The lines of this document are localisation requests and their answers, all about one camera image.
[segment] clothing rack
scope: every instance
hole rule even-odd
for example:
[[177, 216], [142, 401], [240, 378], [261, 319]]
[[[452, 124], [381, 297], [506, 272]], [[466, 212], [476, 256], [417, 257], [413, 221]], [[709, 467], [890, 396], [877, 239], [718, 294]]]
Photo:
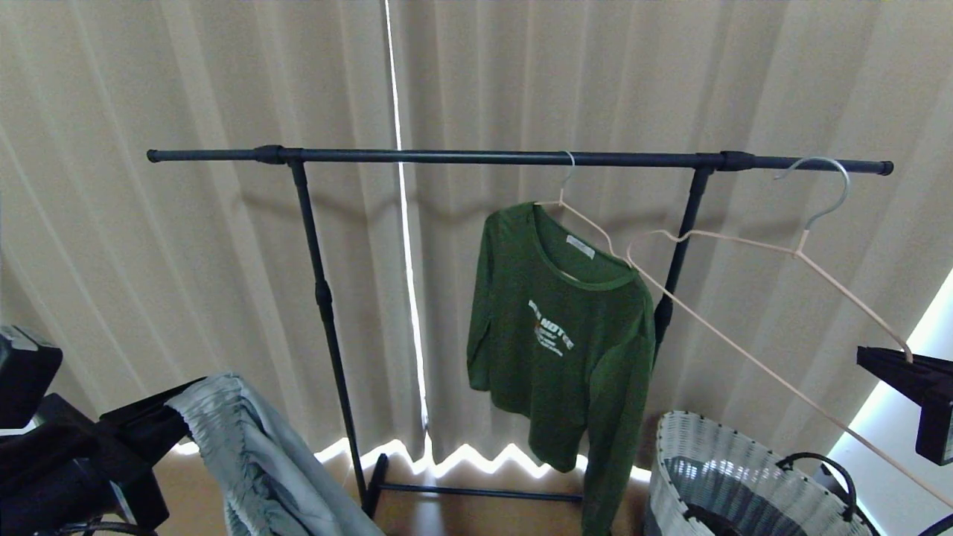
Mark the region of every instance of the clothing rack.
[[[737, 172], [752, 169], [783, 170], [793, 165], [799, 158], [784, 156], [755, 156], [739, 151], [720, 153], [670, 154], [670, 153], [572, 153], [565, 152], [516, 152], [516, 151], [395, 151], [395, 150], [357, 150], [357, 149], [297, 149], [280, 145], [266, 145], [248, 150], [209, 150], [209, 151], [147, 151], [150, 162], [164, 161], [256, 161], [264, 164], [287, 165], [292, 170], [294, 186], [297, 189], [301, 215], [304, 219], [308, 250], [314, 268], [314, 298], [324, 323], [324, 331], [331, 354], [331, 365], [335, 371], [337, 396], [344, 418], [344, 429], [348, 436], [351, 459], [355, 466], [357, 493], [361, 507], [368, 516], [374, 518], [377, 502], [383, 490], [407, 491], [418, 493], [440, 493], [450, 495], [476, 495], [482, 497], [502, 497], [507, 499], [531, 499], [539, 501], [581, 502], [582, 496], [564, 493], [531, 493], [501, 489], [461, 488], [435, 485], [390, 484], [386, 481], [388, 458], [381, 454], [377, 458], [370, 485], [364, 478], [364, 469], [357, 448], [354, 416], [351, 411], [351, 399], [348, 396], [344, 367], [341, 363], [341, 351], [337, 341], [334, 310], [332, 307], [331, 287], [324, 275], [321, 252], [314, 227], [314, 213], [311, 197], [308, 193], [308, 177], [305, 162], [381, 162], [381, 163], [419, 163], [419, 164], [497, 164], [526, 166], [607, 166], [607, 167], [643, 167], [643, 168], [685, 168], [695, 170], [689, 189], [685, 212], [682, 216], [679, 236], [684, 236], [695, 227], [695, 219], [701, 205], [708, 178], [714, 172]], [[839, 160], [848, 172], [890, 175], [893, 162], [869, 160]], [[811, 171], [837, 171], [823, 161], [804, 162], [799, 169]], [[688, 242], [679, 242], [675, 246], [672, 262], [669, 265], [665, 288], [674, 293], [679, 283], [681, 266], [688, 251]], [[665, 337], [672, 320], [672, 301], [664, 297], [655, 310], [656, 353]]]

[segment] beige curtain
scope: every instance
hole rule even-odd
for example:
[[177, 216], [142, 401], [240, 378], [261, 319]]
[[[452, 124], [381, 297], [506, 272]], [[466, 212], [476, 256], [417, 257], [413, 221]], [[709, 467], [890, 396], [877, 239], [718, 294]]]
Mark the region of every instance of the beige curtain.
[[[947, 3], [396, 2], [392, 10], [407, 147], [890, 159], [890, 177], [855, 176], [844, 206], [814, 226], [807, 253], [904, 334], [953, 266]], [[468, 388], [475, 264], [483, 219], [556, 198], [564, 173], [408, 166], [438, 461], [463, 443], [489, 458], [507, 443], [526, 448], [525, 419]], [[677, 231], [690, 176], [579, 169], [567, 199], [624, 250], [640, 232]], [[830, 174], [783, 182], [766, 171], [717, 174], [698, 228], [793, 246], [840, 187]], [[578, 219], [564, 221], [586, 235]], [[645, 239], [634, 257], [664, 280], [672, 250]], [[854, 364], [855, 347], [890, 342], [802, 265], [744, 246], [693, 239], [678, 294], [848, 421], [874, 382]], [[672, 408], [783, 451], [826, 452], [839, 436], [678, 309], [646, 421]]]
[[[377, 2], [0, 6], [4, 321], [63, 347], [71, 400], [233, 370], [315, 450], [344, 436], [290, 171], [145, 152], [393, 147], [384, 21]], [[308, 169], [361, 445], [419, 456], [395, 166]]]

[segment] folded cloth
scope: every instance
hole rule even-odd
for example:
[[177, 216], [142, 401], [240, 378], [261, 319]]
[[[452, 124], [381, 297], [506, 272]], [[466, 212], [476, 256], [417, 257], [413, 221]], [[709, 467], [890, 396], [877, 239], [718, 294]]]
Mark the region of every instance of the folded cloth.
[[231, 536], [383, 536], [284, 418], [236, 374], [166, 404], [225, 496]]

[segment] green shirt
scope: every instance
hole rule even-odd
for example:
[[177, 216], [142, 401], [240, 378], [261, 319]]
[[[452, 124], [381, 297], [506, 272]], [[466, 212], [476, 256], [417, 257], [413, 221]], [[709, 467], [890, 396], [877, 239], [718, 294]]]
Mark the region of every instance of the green shirt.
[[533, 203], [483, 227], [467, 343], [470, 386], [530, 419], [533, 452], [576, 467], [589, 430], [582, 532], [609, 532], [629, 481], [655, 351], [636, 270], [572, 236]]

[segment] wicker basket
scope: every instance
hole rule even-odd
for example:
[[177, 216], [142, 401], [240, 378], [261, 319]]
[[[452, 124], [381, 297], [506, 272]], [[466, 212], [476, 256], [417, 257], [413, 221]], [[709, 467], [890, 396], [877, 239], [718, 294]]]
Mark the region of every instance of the wicker basket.
[[684, 411], [659, 423], [656, 459], [646, 508], [647, 536], [869, 536], [851, 505], [794, 468], [801, 453], [782, 459], [727, 426]]

